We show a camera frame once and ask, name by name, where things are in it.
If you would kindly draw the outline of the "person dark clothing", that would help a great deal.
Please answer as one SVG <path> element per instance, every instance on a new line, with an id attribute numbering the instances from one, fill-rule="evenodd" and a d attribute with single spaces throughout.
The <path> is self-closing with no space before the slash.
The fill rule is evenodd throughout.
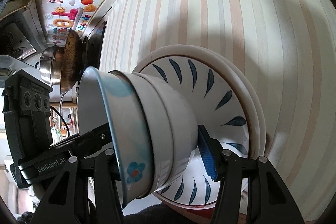
<path id="1" fill-rule="evenodd" d="M 90 223 L 97 223 L 97 213 L 96 208 L 91 200 L 88 200 L 89 205 L 89 221 Z M 26 211 L 19 217 L 17 217 L 18 223 L 30 223 L 33 213 Z M 183 215 L 177 213 L 173 209 L 169 208 L 163 203 L 158 205 L 153 205 L 143 209 L 136 214 L 130 214 L 124 216 L 125 223 L 177 223 L 177 224 L 187 224 L 196 223 L 192 220 L 184 217 Z"/>

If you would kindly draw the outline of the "white bowl gold rim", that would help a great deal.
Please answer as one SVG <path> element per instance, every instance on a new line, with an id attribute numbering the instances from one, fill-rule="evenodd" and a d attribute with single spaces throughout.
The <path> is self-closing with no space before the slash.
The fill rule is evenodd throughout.
<path id="1" fill-rule="evenodd" d="M 145 140 L 150 145 L 151 183 L 147 192 L 153 193 L 171 183 L 176 167 L 172 123 L 165 100 L 155 87 L 156 78 L 141 73 L 111 73 L 128 82 L 138 99 L 145 123 Z"/>

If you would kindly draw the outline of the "white plate pink flowers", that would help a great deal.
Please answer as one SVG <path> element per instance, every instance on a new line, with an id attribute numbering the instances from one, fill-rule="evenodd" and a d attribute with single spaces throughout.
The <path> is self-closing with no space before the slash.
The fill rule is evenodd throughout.
<path id="1" fill-rule="evenodd" d="M 246 86 L 247 90 L 249 91 L 249 94 L 252 98 L 252 101 L 255 105 L 255 109 L 257 112 L 257 117 L 259 120 L 259 126 L 260 126 L 260 155 L 264 155 L 265 153 L 265 148 L 266 148 L 266 124 L 265 124 L 265 118 L 264 118 L 264 113 L 262 110 L 261 103 L 259 101 L 259 98 L 252 87 L 251 83 L 248 81 L 248 79 L 244 76 L 244 74 L 235 66 L 233 65 L 232 62 L 227 60 L 225 57 L 222 55 L 215 53 L 217 57 L 222 59 L 236 74 L 237 76 L 241 79 L 241 81 L 244 83 Z"/>

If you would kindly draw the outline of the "striped cat tablecloth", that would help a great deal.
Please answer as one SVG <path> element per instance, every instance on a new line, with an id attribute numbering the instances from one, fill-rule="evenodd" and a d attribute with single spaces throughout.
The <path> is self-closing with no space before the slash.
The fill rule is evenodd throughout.
<path id="1" fill-rule="evenodd" d="M 132 71 L 173 44 L 212 50 L 256 91 L 266 152 L 304 219 L 335 194 L 335 8 L 330 0 L 114 0 L 100 68 Z"/>

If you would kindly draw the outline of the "white plate blue leaf pattern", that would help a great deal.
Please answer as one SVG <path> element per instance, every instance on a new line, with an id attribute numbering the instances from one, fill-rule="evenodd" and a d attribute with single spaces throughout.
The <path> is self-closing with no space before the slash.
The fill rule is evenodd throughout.
<path id="1" fill-rule="evenodd" d="M 250 122 L 233 87 L 218 69 L 202 59 L 166 56 L 140 70 L 160 78 L 183 95 L 194 111 L 198 124 L 225 149 L 248 158 Z M 159 191 L 159 196 L 183 207 L 209 207 L 215 203 L 220 184 L 206 173 L 199 151 L 195 151 L 182 177 Z"/>

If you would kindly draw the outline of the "black range hood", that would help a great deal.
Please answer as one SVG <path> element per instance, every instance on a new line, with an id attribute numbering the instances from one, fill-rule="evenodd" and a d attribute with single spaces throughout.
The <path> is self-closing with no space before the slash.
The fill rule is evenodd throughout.
<path id="1" fill-rule="evenodd" d="M 1 12 L 1 55 L 25 60 L 46 48 L 35 0 L 8 1 Z"/>

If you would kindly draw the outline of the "black frying pan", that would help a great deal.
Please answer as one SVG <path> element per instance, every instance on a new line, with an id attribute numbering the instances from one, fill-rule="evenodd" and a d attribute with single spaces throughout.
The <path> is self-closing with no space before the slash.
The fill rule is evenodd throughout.
<path id="1" fill-rule="evenodd" d="M 82 41 L 76 31 L 70 29 L 64 47 L 63 63 L 60 80 L 61 100 L 59 104 L 60 122 L 63 117 L 63 97 L 70 91 L 80 78 L 82 61 Z"/>

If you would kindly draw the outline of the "white plate with twig pattern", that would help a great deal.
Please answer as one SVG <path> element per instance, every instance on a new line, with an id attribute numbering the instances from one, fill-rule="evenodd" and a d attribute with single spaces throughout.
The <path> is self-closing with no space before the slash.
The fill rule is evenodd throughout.
<path id="1" fill-rule="evenodd" d="M 207 64 L 212 65 L 218 69 L 221 76 L 233 87 L 234 91 L 236 92 L 240 102 L 244 106 L 244 110 L 248 115 L 249 122 L 250 122 L 250 145 L 251 145 L 251 155 L 248 158 L 255 159 L 260 156 L 260 126 L 259 120 L 257 117 L 257 112 L 255 109 L 255 105 L 252 101 L 252 98 L 249 94 L 244 83 L 241 79 L 237 76 L 237 74 L 217 55 L 215 52 L 205 49 L 199 46 L 187 46 L 187 45 L 174 45 L 174 46 L 166 46 L 155 50 L 144 59 L 142 59 L 137 66 L 134 68 L 135 73 L 142 73 L 140 70 L 145 67 L 145 65 L 150 64 L 152 61 L 160 59 L 166 56 L 186 56 L 186 57 L 196 57 L 197 59 L 204 60 Z M 195 209 L 195 210 L 202 210 L 202 209 L 210 209 L 215 206 L 213 203 L 209 207 L 183 207 L 181 205 L 175 205 L 168 200 L 159 196 L 159 191 L 155 192 L 154 195 L 165 203 L 169 203 L 171 205 L 181 207 L 184 209 Z"/>

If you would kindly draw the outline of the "plain white bowl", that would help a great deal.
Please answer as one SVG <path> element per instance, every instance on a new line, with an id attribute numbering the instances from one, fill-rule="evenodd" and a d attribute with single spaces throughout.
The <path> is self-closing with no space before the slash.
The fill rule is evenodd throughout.
<path id="1" fill-rule="evenodd" d="M 174 143 L 174 164 L 165 183 L 177 181 L 188 166 L 197 147 L 197 120 L 189 103 L 177 90 L 158 77 L 136 73 L 146 79 L 158 93 L 169 118 Z"/>

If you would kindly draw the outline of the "white bowl blue flower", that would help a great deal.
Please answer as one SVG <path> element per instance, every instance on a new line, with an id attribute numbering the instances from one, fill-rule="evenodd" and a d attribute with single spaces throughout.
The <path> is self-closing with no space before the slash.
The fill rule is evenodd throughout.
<path id="1" fill-rule="evenodd" d="M 131 85 L 112 73 L 88 67 L 78 92 L 79 132 L 83 135 L 109 125 L 121 180 L 122 207 L 150 188 L 150 145 L 145 123 Z"/>

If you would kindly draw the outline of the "black induction cooktop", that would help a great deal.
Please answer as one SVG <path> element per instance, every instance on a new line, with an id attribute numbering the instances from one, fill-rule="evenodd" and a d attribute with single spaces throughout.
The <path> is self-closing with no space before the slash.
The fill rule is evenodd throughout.
<path id="1" fill-rule="evenodd" d="M 104 21 L 99 28 L 88 39 L 84 38 L 84 50 L 83 50 L 83 73 L 88 67 L 99 68 L 102 44 L 104 39 L 104 33 L 106 28 L 106 21 Z"/>

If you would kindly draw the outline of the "colourful wall sticker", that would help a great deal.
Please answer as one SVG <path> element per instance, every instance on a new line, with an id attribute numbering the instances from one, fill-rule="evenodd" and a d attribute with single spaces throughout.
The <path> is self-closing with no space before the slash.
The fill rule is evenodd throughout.
<path id="1" fill-rule="evenodd" d="M 98 6 L 98 0 L 41 0 L 47 44 L 63 46 L 70 30 L 82 36 Z"/>

